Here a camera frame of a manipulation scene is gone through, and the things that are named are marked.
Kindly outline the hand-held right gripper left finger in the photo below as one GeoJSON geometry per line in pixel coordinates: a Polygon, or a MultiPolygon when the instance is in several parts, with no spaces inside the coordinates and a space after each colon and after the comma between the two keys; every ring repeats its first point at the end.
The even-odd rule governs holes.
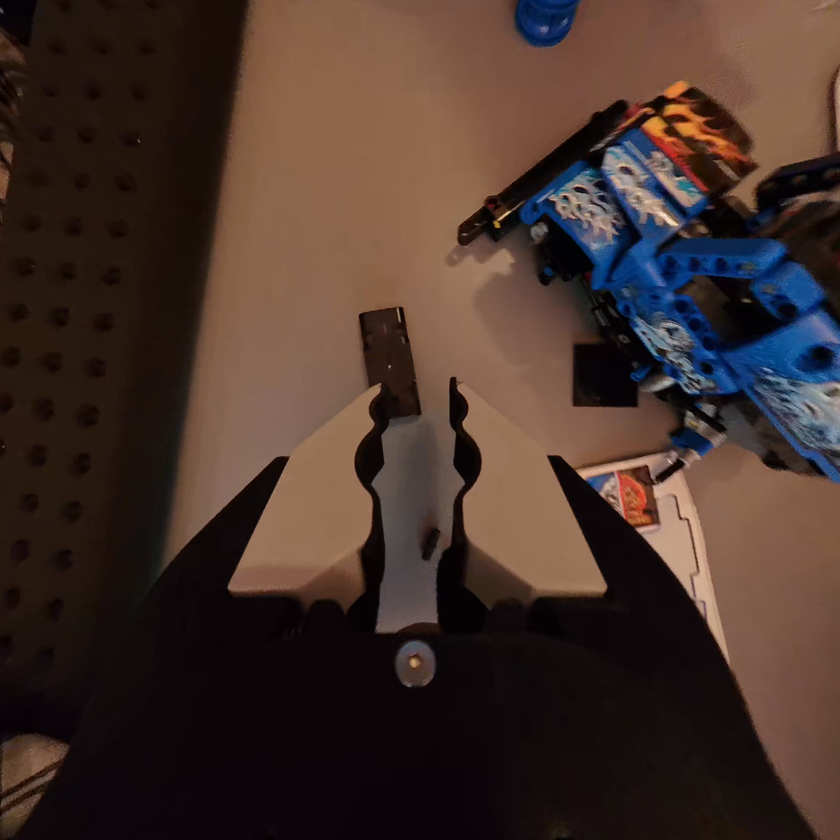
{"type": "Polygon", "coordinates": [[[385,572],[381,500],[387,386],[377,384],[295,447],[227,584],[307,611],[338,604],[355,631],[377,627],[385,572]]]}

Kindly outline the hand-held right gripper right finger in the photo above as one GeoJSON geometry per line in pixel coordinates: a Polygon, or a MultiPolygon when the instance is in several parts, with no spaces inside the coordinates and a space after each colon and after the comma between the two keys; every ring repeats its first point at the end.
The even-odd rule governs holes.
{"type": "Polygon", "coordinates": [[[605,579],[540,444],[471,387],[451,378],[453,465],[462,486],[437,564],[443,632],[479,632],[498,605],[593,599],[605,579]]]}

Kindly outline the black rectangular panel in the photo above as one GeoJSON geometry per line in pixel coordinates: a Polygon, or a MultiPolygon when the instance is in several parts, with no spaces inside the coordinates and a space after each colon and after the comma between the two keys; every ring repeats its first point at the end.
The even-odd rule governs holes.
{"type": "Polygon", "coordinates": [[[388,391],[390,418],[420,417],[421,402],[403,307],[359,314],[364,367],[369,386],[388,391]]]}

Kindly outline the blue black toy truck model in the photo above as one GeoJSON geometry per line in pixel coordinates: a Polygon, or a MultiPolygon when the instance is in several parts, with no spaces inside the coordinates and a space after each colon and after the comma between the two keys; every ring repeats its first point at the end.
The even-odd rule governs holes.
{"type": "Polygon", "coordinates": [[[581,285],[637,392],[675,408],[667,478],[731,441],[838,483],[838,153],[734,189],[753,142],[684,81],[615,101],[460,223],[530,235],[539,281],[581,285]]]}

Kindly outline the grey desk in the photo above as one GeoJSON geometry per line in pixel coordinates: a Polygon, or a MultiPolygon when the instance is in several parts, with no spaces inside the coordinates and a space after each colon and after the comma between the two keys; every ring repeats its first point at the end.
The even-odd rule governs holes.
{"type": "Polygon", "coordinates": [[[383,627],[432,614],[409,543],[417,518],[449,529],[450,375],[576,466],[663,445],[653,396],[572,406],[594,332],[570,285],[538,286],[522,234],[458,248],[455,228],[589,111],[675,78],[741,114],[765,170],[824,152],[838,7],[818,4],[585,2],[563,45],[532,49],[507,2],[255,2],[167,547],[361,388],[362,309],[406,307],[423,405],[377,483],[406,492],[383,507],[383,627]]]}

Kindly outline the toy sticker sheet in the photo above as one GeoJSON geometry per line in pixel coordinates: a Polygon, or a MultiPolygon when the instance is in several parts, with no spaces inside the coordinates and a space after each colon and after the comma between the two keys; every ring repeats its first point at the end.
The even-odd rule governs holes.
{"type": "Polygon", "coordinates": [[[706,621],[726,660],[729,651],[718,610],[717,598],[707,559],[707,547],[697,508],[690,495],[686,478],[681,473],[654,485],[658,474],[670,466],[667,452],[613,461],[603,465],[579,468],[578,474],[628,521],[635,523],[641,515],[641,493],[631,493],[639,486],[645,492],[648,508],[657,520],[647,514],[647,523],[636,527],[647,543],[670,568],[686,590],[698,613],[706,621]]]}

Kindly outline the black square tile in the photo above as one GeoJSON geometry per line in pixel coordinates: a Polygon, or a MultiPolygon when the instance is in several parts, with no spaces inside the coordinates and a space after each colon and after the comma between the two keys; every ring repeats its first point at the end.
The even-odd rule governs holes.
{"type": "Polygon", "coordinates": [[[627,357],[609,343],[577,343],[572,352],[572,405],[636,408],[637,384],[627,357]]]}

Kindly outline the dark perforated panel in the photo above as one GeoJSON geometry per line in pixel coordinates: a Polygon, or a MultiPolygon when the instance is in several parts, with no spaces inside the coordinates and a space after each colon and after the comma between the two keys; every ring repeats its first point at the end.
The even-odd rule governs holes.
{"type": "Polygon", "coordinates": [[[2,2],[2,736],[161,561],[248,2],[2,2]]]}

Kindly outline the person's plaid shirt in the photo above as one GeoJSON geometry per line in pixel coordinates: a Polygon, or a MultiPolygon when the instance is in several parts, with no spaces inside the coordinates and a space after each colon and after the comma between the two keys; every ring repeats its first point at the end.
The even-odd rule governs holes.
{"type": "Polygon", "coordinates": [[[40,733],[1,739],[1,838],[26,824],[67,755],[68,743],[40,733]]]}

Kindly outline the blue toy wheel rim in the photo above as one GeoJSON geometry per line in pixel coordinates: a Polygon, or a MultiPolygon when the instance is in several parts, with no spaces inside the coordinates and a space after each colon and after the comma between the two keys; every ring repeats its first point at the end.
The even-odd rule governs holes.
{"type": "Polygon", "coordinates": [[[531,46],[556,46],[570,33],[580,4],[580,1],[518,1],[514,22],[531,46]]]}

